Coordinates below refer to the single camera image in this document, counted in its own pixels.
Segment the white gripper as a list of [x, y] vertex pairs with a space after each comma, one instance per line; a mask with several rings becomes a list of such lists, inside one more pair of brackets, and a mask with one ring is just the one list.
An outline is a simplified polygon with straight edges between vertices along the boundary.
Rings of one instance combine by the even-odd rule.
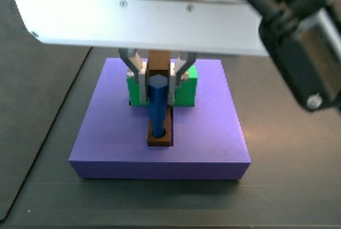
[[114, 47], [147, 102], [147, 63], [136, 49], [182, 51], [170, 64], [168, 105], [196, 53], [263, 56], [259, 15], [243, 0], [15, 0], [45, 44]]

